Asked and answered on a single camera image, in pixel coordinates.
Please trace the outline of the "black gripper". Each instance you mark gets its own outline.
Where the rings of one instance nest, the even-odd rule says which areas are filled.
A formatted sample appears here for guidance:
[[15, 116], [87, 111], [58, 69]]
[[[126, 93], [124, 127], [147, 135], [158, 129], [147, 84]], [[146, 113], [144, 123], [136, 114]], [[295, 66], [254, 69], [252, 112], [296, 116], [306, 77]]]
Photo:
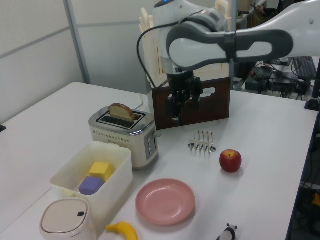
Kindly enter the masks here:
[[168, 84], [172, 96], [165, 101], [166, 114], [168, 117], [180, 121], [182, 104], [178, 100], [192, 98], [194, 109], [200, 108], [200, 95], [202, 94], [202, 82], [194, 76], [193, 71], [183, 71], [176, 74], [167, 74]]

